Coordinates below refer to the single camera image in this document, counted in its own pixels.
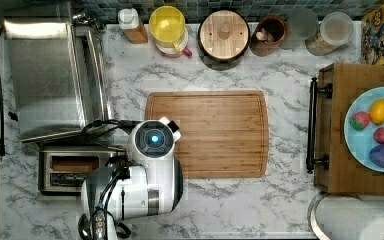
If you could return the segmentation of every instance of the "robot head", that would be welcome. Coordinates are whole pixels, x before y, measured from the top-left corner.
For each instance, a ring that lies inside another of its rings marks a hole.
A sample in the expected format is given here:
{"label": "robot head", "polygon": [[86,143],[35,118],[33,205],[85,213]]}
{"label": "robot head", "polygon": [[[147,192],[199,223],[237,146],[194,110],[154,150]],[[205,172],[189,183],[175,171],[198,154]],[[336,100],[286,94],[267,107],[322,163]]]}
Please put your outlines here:
{"label": "robot head", "polygon": [[180,138],[177,125],[163,117],[137,125],[130,134],[127,154],[130,159],[172,156],[174,144]]}
{"label": "robot head", "polygon": [[173,147],[173,133],[159,121],[147,121],[138,128],[134,142],[146,157],[162,157]]}

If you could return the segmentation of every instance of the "white marble countertop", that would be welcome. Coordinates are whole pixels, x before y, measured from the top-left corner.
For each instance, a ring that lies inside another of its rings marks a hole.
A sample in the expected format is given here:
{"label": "white marble countertop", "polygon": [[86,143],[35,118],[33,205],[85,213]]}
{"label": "white marble countertop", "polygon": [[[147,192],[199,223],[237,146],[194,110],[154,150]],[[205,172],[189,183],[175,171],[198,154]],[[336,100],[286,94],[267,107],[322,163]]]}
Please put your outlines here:
{"label": "white marble countertop", "polygon": [[[305,168],[309,82],[333,62],[358,62],[358,41],[354,38],[346,48],[323,57],[311,55],[305,46],[278,49],[266,57],[247,50],[239,65],[218,72],[198,57],[198,25],[188,26],[192,58],[177,59],[161,56],[152,41],[130,44],[118,25],[107,27],[104,51],[117,119],[143,120],[146,98],[156,91],[261,90],[269,115],[264,177],[186,180],[183,198],[172,213],[126,220],[131,238],[315,238],[307,223],[309,203],[318,192]],[[6,49],[4,59],[9,62]],[[10,66],[4,65],[3,71],[5,112],[15,111]],[[0,239],[80,239],[80,198],[38,191],[38,148],[20,142],[16,122],[5,122]],[[115,142],[125,140],[122,133],[115,135]]]}

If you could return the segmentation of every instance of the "wooden cutting board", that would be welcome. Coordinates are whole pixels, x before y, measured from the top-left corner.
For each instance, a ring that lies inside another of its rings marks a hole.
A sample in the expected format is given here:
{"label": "wooden cutting board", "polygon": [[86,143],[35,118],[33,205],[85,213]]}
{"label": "wooden cutting board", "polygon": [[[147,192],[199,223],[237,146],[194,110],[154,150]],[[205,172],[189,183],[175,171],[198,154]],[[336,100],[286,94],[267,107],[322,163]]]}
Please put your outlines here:
{"label": "wooden cutting board", "polygon": [[185,178],[264,176],[269,129],[261,91],[151,93],[145,119],[164,116],[180,128],[175,156]]}

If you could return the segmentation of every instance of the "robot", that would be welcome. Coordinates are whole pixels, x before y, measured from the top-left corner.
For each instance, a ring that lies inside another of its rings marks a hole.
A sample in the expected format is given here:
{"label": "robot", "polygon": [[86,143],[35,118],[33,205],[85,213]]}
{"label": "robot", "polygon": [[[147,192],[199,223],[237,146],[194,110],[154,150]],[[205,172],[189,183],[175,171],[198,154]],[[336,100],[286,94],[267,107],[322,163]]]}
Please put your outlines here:
{"label": "robot", "polygon": [[176,208],[183,193],[182,168],[174,157],[180,137],[178,126],[165,117],[134,127],[126,155],[113,157],[82,184],[85,213],[78,224],[82,239],[128,238],[131,232],[123,220]]}

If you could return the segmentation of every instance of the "bottle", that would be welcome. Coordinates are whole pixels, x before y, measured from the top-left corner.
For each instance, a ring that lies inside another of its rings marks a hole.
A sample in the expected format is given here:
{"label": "bottle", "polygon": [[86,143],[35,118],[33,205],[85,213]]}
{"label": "bottle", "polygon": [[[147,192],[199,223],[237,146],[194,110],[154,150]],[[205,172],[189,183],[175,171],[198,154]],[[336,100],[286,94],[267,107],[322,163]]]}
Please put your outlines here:
{"label": "bottle", "polygon": [[123,9],[118,12],[118,22],[130,42],[133,44],[148,42],[148,34],[136,9]]}

